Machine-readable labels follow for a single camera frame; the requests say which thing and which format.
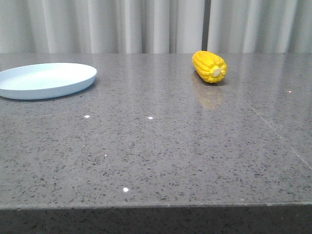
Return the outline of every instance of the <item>curtain fold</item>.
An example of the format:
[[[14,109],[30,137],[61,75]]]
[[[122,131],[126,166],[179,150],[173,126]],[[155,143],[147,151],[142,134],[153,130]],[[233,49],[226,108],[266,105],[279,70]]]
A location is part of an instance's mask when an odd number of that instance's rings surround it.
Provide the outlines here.
[[[0,53],[311,53],[311,11],[312,0],[0,0]]]

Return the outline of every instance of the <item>light blue plate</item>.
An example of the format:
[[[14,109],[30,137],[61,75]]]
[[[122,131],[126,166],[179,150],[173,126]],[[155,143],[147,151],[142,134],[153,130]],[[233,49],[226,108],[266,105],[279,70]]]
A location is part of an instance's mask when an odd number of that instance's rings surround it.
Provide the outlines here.
[[[35,100],[73,94],[89,87],[97,70],[79,63],[43,63],[0,72],[0,96]]]

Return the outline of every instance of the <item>speckled stone surface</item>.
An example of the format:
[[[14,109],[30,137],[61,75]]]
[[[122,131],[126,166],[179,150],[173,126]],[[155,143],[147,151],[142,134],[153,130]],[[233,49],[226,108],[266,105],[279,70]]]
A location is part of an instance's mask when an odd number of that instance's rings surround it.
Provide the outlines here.
[[[249,207],[257,219],[256,208],[292,205],[311,218],[312,54],[222,56],[228,74],[209,85],[192,55],[0,55],[0,70],[78,62],[98,71],[66,97],[0,97],[6,232],[10,215],[70,208]]]

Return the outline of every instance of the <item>toy corn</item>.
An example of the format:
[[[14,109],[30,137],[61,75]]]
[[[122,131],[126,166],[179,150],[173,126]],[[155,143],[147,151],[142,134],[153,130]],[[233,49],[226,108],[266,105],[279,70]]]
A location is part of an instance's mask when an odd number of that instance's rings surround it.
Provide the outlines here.
[[[224,59],[209,51],[197,51],[193,64],[199,76],[208,83],[222,81],[228,71]]]

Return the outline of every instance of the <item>gray countertop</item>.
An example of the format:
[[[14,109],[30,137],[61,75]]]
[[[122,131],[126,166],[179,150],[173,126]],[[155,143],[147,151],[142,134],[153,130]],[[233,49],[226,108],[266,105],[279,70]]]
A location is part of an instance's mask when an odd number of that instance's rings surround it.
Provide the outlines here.
[[[97,69],[73,95],[0,97],[0,209],[311,204],[312,54],[221,55],[217,85],[191,54],[0,55]]]

